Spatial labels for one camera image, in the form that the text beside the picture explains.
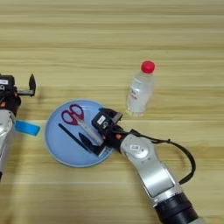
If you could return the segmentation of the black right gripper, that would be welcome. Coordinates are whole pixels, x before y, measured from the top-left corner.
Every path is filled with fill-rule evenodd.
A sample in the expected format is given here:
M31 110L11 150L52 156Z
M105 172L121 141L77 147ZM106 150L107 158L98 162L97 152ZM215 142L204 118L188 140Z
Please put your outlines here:
M121 112L116 112L111 108L99 108L98 114L94 117L94 128L102 138L102 143L97 146L83 134L79 134L82 143L95 155L100 156L106 147L120 149L122 140L128 133L117 123L123 117Z

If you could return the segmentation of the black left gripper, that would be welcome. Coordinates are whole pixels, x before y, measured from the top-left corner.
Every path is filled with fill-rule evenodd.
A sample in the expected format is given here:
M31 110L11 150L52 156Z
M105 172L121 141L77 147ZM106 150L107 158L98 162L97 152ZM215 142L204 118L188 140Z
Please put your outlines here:
M6 109L16 115L21 105L21 96L35 95L36 81L33 74L31 74L29 79L29 88L30 90L16 90L14 88L12 91L0 91L0 110Z

